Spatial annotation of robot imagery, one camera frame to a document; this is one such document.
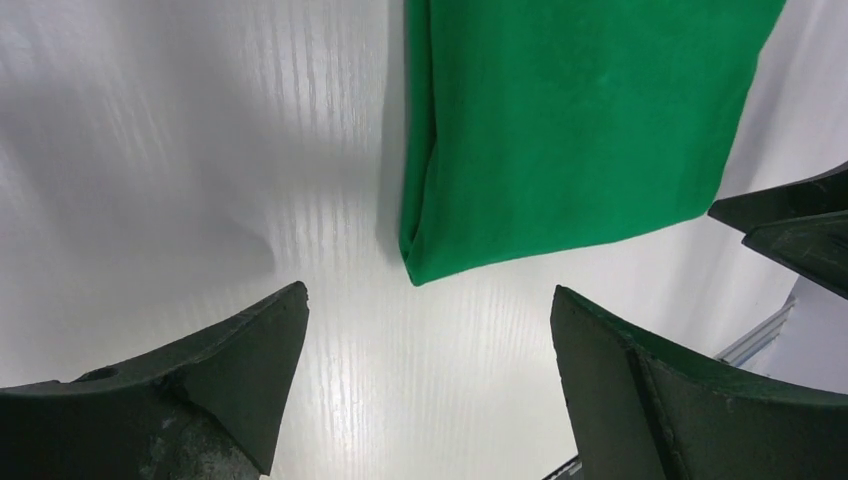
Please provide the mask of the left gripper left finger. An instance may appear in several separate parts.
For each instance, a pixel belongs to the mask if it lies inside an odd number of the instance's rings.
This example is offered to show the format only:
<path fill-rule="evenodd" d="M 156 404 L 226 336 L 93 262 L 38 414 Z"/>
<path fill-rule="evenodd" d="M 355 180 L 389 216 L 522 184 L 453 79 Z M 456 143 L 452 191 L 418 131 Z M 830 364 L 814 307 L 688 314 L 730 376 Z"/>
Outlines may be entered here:
<path fill-rule="evenodd" d="M 298 281 L 76 380 L 3 389 L 2 477 L 269 475 L 308 319 L 308 290 Z"/>

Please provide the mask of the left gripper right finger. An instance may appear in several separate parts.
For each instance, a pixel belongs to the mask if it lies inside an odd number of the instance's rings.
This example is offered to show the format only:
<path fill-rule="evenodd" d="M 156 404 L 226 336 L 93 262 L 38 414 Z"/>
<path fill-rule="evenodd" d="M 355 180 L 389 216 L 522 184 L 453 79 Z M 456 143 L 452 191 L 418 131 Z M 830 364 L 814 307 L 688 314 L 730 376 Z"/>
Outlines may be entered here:
<path fill-rule="evenodd" d="M 588 479 L 843 479 L 847 398 L 685 348 L 560 286 L 551 332 Z"/>

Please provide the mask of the green t shirt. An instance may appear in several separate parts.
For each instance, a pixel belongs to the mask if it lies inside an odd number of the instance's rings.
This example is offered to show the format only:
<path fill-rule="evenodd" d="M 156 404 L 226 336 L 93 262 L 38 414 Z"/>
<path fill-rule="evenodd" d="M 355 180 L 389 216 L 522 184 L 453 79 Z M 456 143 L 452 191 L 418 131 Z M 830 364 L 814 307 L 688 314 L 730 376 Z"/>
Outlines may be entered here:
<path fill-rule="evenodd" d="M 780 1 L 408 1 L 412 284 L 704 214 Z"/>

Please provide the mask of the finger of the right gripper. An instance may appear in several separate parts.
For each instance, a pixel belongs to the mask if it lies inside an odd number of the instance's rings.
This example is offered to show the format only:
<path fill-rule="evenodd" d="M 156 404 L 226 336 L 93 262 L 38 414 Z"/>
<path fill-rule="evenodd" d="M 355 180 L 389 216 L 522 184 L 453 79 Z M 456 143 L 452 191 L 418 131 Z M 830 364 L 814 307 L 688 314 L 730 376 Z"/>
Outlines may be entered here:
<path fill-rule="evenodd" d="M 755 227 L 742 243 L 807 280 L 847 298 L 847 211 Z"/>
<path fill-rule="evenodd" d="M 748 234 L 761 225 L 847 209 L 847 163 L 817 176 L 716 200 L 707 214 Z"/>

